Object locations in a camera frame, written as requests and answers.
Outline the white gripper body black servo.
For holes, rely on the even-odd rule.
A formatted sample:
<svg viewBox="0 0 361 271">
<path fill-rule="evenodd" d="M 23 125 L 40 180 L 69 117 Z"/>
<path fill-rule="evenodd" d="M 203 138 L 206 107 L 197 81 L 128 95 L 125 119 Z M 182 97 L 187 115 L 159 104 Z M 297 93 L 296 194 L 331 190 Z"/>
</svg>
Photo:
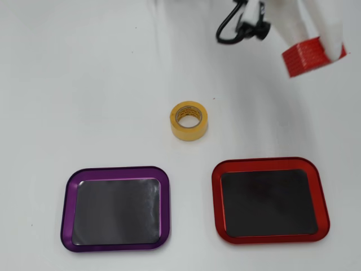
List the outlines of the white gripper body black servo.
<svg viewBox="0 0 361 271">
<path fill-rule="evenodd" d="M 262 29 L 265 14 L 265 4 L 259 0 L 244 1 L 241 5 L 242 14 L 240 17 L 240 28 Z"/>
</svg>

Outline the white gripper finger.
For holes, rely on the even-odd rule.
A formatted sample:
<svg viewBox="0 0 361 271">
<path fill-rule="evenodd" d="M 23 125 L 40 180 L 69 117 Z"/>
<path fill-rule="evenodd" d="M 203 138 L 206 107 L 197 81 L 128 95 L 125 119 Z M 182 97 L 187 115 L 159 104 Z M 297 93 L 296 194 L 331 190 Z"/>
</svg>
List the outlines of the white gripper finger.
<svg viewBox="0 0 361 271">
<path fill-rule="evenodd" d="M 289 47 L 307 40 L 307 30 L 298 1 L 269 1 L 269 21 Z"/>
<path fill-rule="evenodd" d="M 303 3 L 319 32 L 328 59 L 339 60 L 343 45 L 341 1 L 305 0 Z"/>
</svg>

